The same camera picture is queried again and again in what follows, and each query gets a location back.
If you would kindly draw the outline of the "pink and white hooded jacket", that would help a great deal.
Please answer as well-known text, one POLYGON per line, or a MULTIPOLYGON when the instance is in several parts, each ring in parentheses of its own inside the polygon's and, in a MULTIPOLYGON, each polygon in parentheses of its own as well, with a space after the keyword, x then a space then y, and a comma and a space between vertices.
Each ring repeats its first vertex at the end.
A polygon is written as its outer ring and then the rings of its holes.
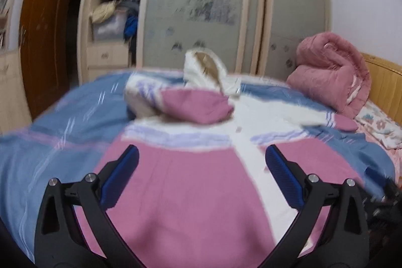
POLYGON ((116 120, 101 169, 129 145, 138 168, 108 216, 148 267, 256 267, 296 218, 266 166, 276 145, 307 174, 325 182, 363 180, 369 146, 356 122, 271 78, 238 76, 232 116, 214 125, 129 113, 135 84, 152 99, 157 88, 176 87, 182 76, 124 71, 79 88, 99 97, 91 110, 99 131, 116 120))

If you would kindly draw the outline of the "wooden headboard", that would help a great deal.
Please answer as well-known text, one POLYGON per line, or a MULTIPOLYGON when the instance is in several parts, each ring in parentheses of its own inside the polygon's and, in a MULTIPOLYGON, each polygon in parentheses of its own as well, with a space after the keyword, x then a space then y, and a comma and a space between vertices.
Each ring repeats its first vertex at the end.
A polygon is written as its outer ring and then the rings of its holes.
POLYGON ((369 99, 388 117, 401 125, 402 75, 401 66, 374 55, 363 53, 371 74, 369 99))

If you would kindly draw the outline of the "blue plaid bed sheet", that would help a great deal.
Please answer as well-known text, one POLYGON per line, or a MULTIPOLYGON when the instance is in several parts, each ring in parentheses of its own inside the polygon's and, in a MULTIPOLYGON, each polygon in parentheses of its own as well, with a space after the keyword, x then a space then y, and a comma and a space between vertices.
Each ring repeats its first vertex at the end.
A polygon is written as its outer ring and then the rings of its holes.
MULTIPOLYGON (((91 110, 99 106, 100 99, 81 96, 79 88, 68 92, 31 126, 1 137, 1 220, 28 258, 34 257, 39 205, 48 181, 75 182, 99 171, 95 166, 112 145, 111 129, 123 121, 122 115, 116 120, 106 116, 107 132, 99 131, 91 110)), ((369 144, 365 169, 372 167, 398 178, 401 150, 386 149, 364 127, 357 126, 369 144)), ((365 175, 361 182, 381 194, 380 187, 365 175)))

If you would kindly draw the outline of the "rolled pink quilt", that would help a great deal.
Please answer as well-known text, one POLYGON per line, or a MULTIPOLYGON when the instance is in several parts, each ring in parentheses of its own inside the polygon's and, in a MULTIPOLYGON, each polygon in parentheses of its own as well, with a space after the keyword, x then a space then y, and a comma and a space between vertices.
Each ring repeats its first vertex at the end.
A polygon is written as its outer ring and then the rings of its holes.
POLYGON ((299 43, 296 68, 286 83, 353 119, 369 98, 372 80, 358 49, 341 36, 325 32, 299 43))

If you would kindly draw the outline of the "beige cabinet with bookshelf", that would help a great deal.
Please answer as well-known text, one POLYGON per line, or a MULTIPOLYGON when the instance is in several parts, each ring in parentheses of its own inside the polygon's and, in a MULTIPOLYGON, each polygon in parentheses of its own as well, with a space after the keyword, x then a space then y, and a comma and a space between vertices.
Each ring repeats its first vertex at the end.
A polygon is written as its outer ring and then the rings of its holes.
POLYGON ((21 0, 1 0, 1 134, 31 123, 18 41, 21 0))

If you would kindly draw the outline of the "frosted sliding wardrobe door right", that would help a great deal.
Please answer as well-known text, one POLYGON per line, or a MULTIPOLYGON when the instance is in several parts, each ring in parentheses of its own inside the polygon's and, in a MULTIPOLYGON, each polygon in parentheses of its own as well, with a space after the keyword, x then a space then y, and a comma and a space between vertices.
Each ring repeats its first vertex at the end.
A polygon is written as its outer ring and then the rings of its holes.
POLYGON ((256 73, 286 80, 296 67, 304 38, 330 27, 330 0, 264 0, 264 23, 256 73))

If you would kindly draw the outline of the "frosted sliding wardrobe door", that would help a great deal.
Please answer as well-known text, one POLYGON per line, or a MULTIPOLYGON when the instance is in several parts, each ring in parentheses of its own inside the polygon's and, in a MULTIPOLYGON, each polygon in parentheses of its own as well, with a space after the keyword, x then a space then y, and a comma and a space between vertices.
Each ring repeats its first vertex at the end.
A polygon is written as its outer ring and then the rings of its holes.
POLYGON ((264 23, 256 73, 286 80, 296 67, 304 38, 330 27, 330 0, 264 0, 264 23))
POLYGON ((180 69, 193 48, 212 50, 242 70, 249 0, 141 0, 137 68, 180 69))

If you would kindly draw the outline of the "translucent storage box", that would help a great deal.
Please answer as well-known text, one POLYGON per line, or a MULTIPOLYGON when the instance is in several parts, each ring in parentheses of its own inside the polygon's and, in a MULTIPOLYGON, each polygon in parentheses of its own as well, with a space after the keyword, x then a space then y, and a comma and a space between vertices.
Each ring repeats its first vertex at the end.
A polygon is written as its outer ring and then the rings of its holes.
POLYGON ((123 40, 126 20, 127 13, 117 11, 101 23, 93 23, 92 35, 94 42, 123 40))

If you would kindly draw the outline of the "brown wooden door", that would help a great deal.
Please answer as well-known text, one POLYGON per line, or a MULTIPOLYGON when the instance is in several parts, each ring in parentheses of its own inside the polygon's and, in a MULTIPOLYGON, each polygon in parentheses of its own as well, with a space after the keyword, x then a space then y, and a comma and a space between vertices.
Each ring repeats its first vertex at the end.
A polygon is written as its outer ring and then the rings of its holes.
POLYGON ((70 0, 23 0, 20 64, 28 109, 35 120, 71 84, 67 55, 70 0))

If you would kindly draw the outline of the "blue garment in wardrobe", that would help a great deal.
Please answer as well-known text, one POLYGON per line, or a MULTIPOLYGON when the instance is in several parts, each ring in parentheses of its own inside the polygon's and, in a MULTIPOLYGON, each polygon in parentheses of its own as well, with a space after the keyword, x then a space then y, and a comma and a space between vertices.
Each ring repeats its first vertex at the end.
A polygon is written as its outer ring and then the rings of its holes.
POLYGON ((138 17, 128 15, 125 22, 125 28, 123 31, 124 39, 129 40, 130 38, 132 38, 137 33, 137 29, 138 29, 138 17))

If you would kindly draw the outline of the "beige crumpled garment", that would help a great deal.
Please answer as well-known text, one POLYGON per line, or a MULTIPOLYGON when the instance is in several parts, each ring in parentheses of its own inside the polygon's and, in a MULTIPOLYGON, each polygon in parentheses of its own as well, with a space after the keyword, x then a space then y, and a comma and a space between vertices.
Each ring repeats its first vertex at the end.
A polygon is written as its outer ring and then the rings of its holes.
POLYGON ((100 24, 109 19, 115 12, 117 6, 116 1, 101 3, 89 15, 93 24, 100 24))

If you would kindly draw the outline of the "frosted sliding wardrobe door left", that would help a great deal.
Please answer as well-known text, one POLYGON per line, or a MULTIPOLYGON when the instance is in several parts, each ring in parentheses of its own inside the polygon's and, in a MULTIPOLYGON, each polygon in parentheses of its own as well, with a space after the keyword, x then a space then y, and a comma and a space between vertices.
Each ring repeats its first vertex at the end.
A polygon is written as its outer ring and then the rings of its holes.
POLYGON ((180 69, 193 48, 212 50, 242 70, 249 0, 141 0, 137 68, 180 69))

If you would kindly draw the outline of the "beige wardrobe frame with drawers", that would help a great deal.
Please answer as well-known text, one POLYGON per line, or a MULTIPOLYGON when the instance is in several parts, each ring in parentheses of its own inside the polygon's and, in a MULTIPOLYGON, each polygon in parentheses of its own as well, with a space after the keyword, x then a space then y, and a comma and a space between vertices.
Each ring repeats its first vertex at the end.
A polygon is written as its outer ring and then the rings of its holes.
MULTIPOLYGON (((115 12, 126 12, 127 15, 138 17, 140 0, 113 0, 117 2, 115 12)), ((102 0, 80 0, 77 36, 78 79, 81 84, 95 80, 97 77, 111 71, 127 69, 136 61, 137 33, 129 40, 94 42, 90 13, 102 0)))

